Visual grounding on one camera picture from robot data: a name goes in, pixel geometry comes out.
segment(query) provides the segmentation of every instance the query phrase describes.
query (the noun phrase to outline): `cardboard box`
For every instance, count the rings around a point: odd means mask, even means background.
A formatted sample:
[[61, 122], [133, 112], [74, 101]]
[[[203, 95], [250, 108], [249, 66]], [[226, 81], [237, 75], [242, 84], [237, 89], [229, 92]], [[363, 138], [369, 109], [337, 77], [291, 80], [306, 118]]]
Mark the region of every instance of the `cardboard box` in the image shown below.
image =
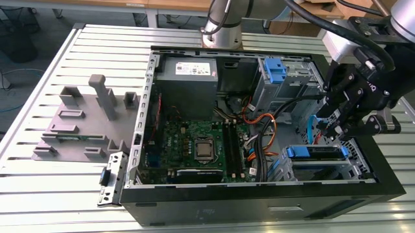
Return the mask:
[[[378, 8], [374, 6], [374, 3], [371, 0], [346, 0], [346, 1], [355, 4], [355, 5], [359, 5], [359, 6], [370, 8], [370, 9], [378, 10]], [[398, 0], [382, 0], [382, 2], [385, 3], [385, 5], [387, 6], [389, 9], [392, 9], [392, 7], [394, 6], [397, 1]], [[339, 4], [338, 0], [337, 0], [337, 6], [345, 15], [345, 19], [349, 19], [353, 16], [371, 17], [371, 18], [379, 17], [379, 16], [375, 16], [373, 14], [369, 14], [363, 11], [355, 10], [355, 9], [342, 5], [342, 4]]]
[[327, 2], [335, 2], [335, 0], [306, 0], [311, 3], [327, 3]]
[[321, 32], [321, 28], [311, 23], [293, 23], [287, 29], [289, 22], [274, 21], [270, 24], [270, 32], [274, 35], [297, 35], [297, 36], [311, 36], [317, 37]]

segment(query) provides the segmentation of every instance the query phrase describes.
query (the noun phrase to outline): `blue cable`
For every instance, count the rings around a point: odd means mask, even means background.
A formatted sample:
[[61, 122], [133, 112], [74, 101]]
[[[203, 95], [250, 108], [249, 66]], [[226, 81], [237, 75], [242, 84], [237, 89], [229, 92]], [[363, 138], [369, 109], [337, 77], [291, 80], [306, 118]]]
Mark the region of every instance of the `blue cable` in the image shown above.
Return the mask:
[[317, 117], [317, 115], [311, 115], [309, 118], [309, 122], [307, 122], [307, 139], [309, 139], [309, 144], [313, 145], [314, 143], [314, 138], [313, 138], [313, 123], [314, 123], [314, 119], [318, 120], [318, 122], [321, 121], [321, 119]]
[[0, 110], [0, 113], [6, 113], [6, 112], [10, 112], [10, 111], [14, 111], [14, 110], [17, 110], [18, 108], [22, 108], [23, 106], [25, 106], [25, 104], [19, 105], [19, 106], [15, 107], [15, 108], [3, 109], [3, 110]]

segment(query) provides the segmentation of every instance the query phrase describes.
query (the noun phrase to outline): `blue plastic latch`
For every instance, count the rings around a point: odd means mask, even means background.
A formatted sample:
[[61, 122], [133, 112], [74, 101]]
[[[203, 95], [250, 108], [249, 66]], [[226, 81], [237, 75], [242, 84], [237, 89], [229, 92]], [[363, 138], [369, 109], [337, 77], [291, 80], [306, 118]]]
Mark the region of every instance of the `blue plastic latch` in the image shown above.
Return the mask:
[[349, 149], [347, 149], [347, 147], [342, 147], [341, 150], [342, 150], [345, 158], [347, 159], [347, 157], [349, 157]]
[[295, 157], [310, 157], [307, 147], [291, 147]]
[[293, 158], [294, 157], [294, 152], [293, 152], [291, 148], [287, 148], [287, 153], [289, 153], [289, 157]]
[[279, 165], [279, 159], [275, 161], [275, 163], [274, 163], [274, 165], [273, 165], [273, 168], [269, 170], [267, 176], [270, 176], [270, 175], [273, 174], [273, 172], [274, 172], [274, 170], [277, 169], [278, 165]]
[[287, 68], [279, 58], [266, 58], [266, 69], [270, 74], [270, 82], [281, 84], [287, 77]]

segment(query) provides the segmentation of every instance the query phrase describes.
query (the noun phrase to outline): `table surface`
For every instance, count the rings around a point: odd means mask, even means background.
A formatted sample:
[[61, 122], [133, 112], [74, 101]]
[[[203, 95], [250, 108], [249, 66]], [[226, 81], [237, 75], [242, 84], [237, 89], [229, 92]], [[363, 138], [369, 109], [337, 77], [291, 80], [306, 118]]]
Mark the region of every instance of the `table surface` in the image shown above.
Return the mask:
[[147, 7], [149, 0], [15, 0], [15, 1], [38, 1], [50, 3], [65, 3], [65, 4], [82, 4], [82, 5], [99, 5], [99, 6], [119, 6], [119, 7], [134, 7], [130, 4], [142, 4], [142, 7]]
[[[145, 7], [155, 9], [209, 12], [211, 0], [14, 0], [18, 2], [65, 3], [113, 7]], [[343, 17], [338, 7], [331, 12], [322, 9], [322, 4], [301, 4], [311, 13], [325, 17]]]
[[[106, 164], [33, 161], [33, 150], [62, 103], [58, 94], [75, 85], [83, 94], [91, 74], [107, 76], [115, 94], [143, 91], [150, 46], [201, 47], [191, 30], [87, 25], [74, 29], [0, 143], [0, 232], [91, 232], [147, 230], [123, 207], [98, 208], [101, 172]], [[246, 50], [318, 53], [317, 38], [245, 33]], [[404, 134], [375, 141], [408, 194], [319, 221], [243, 223], [153, 228], [157, 232], [350, 233], [415, 232], [415, 124], [405, 102], [393, 110]]]

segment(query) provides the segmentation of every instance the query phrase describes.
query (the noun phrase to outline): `wooden desk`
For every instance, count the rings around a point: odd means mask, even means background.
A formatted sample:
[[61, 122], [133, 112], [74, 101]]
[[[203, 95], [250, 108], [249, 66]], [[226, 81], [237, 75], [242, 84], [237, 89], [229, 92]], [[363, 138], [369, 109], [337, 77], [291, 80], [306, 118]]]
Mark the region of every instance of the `wooden desk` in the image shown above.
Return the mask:
[[[0, 0], [2, 6], [146, 13], [151, 28], [158, 27], [159, 14], [206, 17], [210, 3], [211, 0]], [[319, 4], [305, 2], [302, 6], [322, 17], [343, 18], [337, 7], [329, 12]]]
[[57, 4], [78, 4], [94, 6], [118, 6], [118, 7], [147, 7], [149, 0], [14, 0], [22, 3], [57, 3]]
[[149, 8], [209, 12], [211, 0], [149, 0]]
[[[149, 8], [209, 12], [210, 3], [211, 0], [149, 0]], [[345, 17], [337, 6], [334, 7], [331, 12], [323, 10], [323, 4], [319, 3], [305, 2], [301, 4], [301, 6], [313, 14], [321, 17]]]

